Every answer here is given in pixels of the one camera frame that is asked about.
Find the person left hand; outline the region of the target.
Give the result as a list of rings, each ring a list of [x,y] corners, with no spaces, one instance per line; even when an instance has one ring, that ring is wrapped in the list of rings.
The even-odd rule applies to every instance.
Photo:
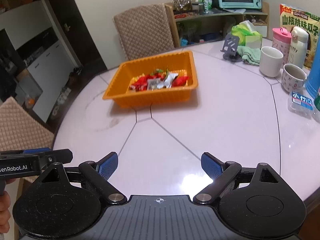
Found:
[[[3,190],[1,192],[1,217],[0,217],[0,225],[1,225],[1,233],[8,233],[10,229],[9,219],[11,217],[9,207],[11,205],[10,195],[7,191]]]

